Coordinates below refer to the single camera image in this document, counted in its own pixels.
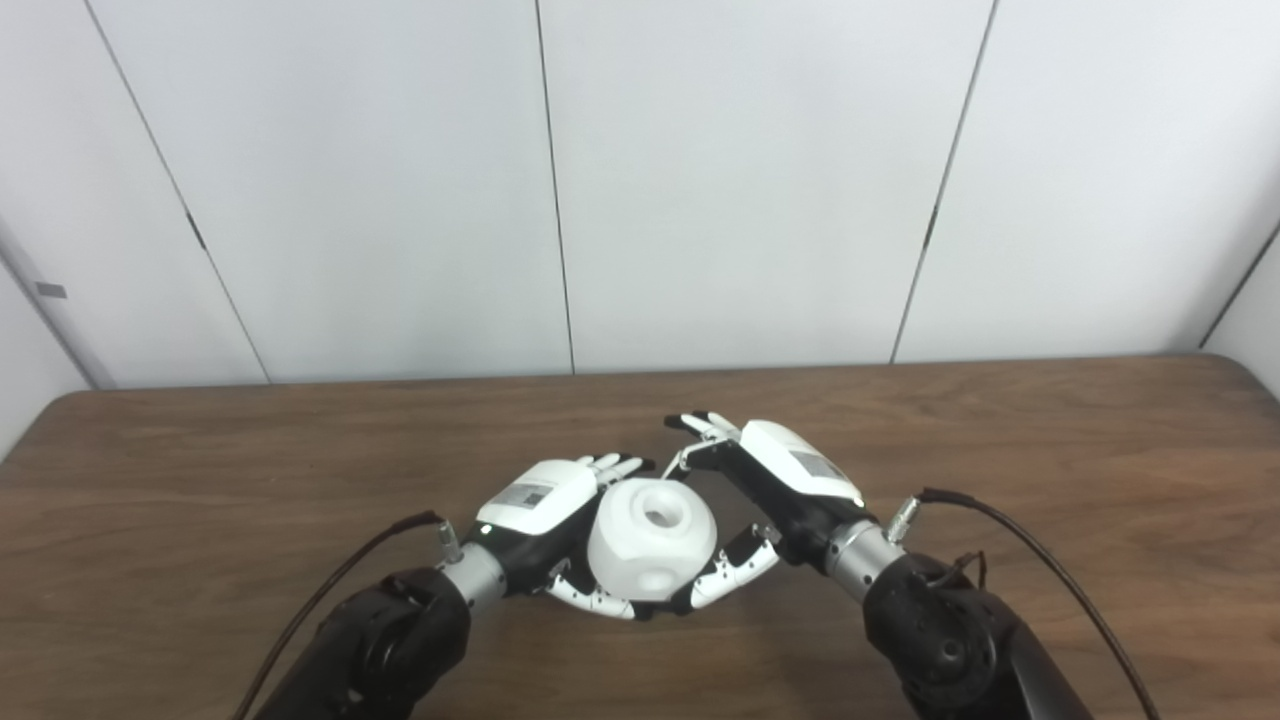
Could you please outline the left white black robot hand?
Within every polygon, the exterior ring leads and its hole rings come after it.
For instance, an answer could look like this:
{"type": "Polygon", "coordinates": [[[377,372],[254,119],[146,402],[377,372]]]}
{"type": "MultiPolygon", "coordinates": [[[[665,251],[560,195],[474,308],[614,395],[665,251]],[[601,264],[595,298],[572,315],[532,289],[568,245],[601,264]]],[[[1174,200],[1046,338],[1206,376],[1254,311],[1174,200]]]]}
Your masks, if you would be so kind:
{"type": "Polygon", "coordinates": [[[463,537],[460,565],[445,570],[472,615],[499,600],[547,593],[576,609],[631,619],[586,561],[603,495],[655,464],[628,454],[536,462],[488,500],[463,537]]]}

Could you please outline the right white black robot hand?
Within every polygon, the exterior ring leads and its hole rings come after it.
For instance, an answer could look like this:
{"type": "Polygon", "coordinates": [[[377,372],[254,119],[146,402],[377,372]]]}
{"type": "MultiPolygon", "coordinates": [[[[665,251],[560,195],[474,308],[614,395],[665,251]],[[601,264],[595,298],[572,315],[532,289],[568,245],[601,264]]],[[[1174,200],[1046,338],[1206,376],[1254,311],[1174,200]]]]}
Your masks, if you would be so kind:
{"type": "Polygon", "coordinates": [[[717,413],[667,415],[666,427],[694,436],[668,473],[713,471],[764,512],[778,533],[778,556],[828,577],[841,533],[873,520],[863,493],[813,445],[776,421],[736,427],[717,413]]]}

